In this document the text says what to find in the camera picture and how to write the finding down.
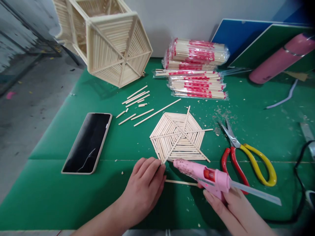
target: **smartphone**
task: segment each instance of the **smartphone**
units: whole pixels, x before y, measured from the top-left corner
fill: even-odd
[[[109,113],[88,113],[62,168],[62,174],[92,174],[112,121]]]

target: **pink thermos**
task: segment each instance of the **pink thermos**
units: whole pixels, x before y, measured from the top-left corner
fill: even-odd
[[[314,49],[315,36],[299,34],[258,66],[249,75],[249,79],[254,83],[264,84]]]

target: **table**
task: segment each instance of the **table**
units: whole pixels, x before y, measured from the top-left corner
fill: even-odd
[[[118,123],[133,113],[140,114],[152,108],[158,111],[177,100],[171,96],[166,80],[152,78],[151,71],[162,68],[160,62],[160,58],[151,58],[145,70],[147,75],[121,89],[93,77],[86,70],[83,72],[72,91],[75,95],[65,100],[0,206],[0,230],[77,229],[120,196],[136,161],[141,157],[156,157],[149,136],[162,112],[137,127],[133,126],[138,122],[136,120],[120,126]],[[300,186],[293,175],[293,166],[305,143],[299,122],[308,122],[315,130],[314,84],[312,81],[299,82],[291,100],[264,110],[266,106],[287,96],[293,79],[286,79],[288,75],[282,75],[260,86],[250,83],[246,76],[238,74],[237,77],[224,79],[229,101],[183,98],[165,111],[186,113],[186,107],[190,105],[191,114],[202,128],[215,129],[206,132],[201,146],[211,163],[200,163],[211,168],[220,168],[221,156],[229,146],[216,121],[228,118],[238,140],[262,151],[272,161],[277,172],[278,182],[275,187],[262,185],[247,156],[237,150],[237,159],[250,185],[278,196],[283,206],[253,195],[247,196],[249,201],[263,218],[285,220],[295,211],[301,196]],[[148,85],[151,94],[145,100],[148,105],[144,108],[131,106],[126,114],[116,119],[125,109],[121,103],[145,85]],[[92,175],[61,174],[88,112],[107,112],[114,116],[96,172]],[[168,179],[192,181],[169,163],[166,166]],[[267,178],[264,165],[259,162],[259,166]],[[238,180],[230,162],[227,168],[231,178]],[[299,167],[307,189],[314,186],[314,168],[315,164],[307,151]],[[306,204],[299,222],[287,227],[301,226],[308,213],[309,206]],[[198,228],[198,224],[201,228],[225,228],[200,189],[165,183],[157,206],[135,228],[187,229]]]

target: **plastic packaging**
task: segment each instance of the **plastic packaging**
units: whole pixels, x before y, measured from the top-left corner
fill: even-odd
[[[229,56],[229,50],[224,44],[176,38],[166,51],[164,61],[168,65],[170,61],[222,65]]]
[[[199,99],[211,99],[211,100],[225,100],[228,101],[228,93],[227,92],[218,92],[219,94],[194,94],[194,93],[186,93],[181,91],[172,91],[171,95],[173,97],[181,97],[181,98],[199,98]]]
[[[162,69],[156,69],[152,71],[153,78],[163,78],[163,77],[169,77],[169,76],[184,76],[184,77],[207,77],[207,78],[218,78],[220,77],[219,74],[216,71],[212,70],[162,70]]]
[[[199,63],[189,63],[182,61],[162,60],[162,65],[165,69],[179,69],[179,70],[216,70],[216,65],[205,65]]]
[[[209,82],[209,81],[196,81],[196,80],[171,80],[168,83],[169,88],[186,88],[193,89],[194,91],[223,91],[225,89],[226,84],[221,82]]]

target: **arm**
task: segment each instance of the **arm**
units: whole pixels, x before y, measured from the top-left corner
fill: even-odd
[[[226,206],[207,190],[204,189],[203,194],[233,236],[276,236],[241,190],[232,187],[228,193],[223,193],[227,201]]]
[[[153,157],[141,158],[123,194],[72,236],[120,236],[140,223],[155,207],[164,188],[165,165]]]

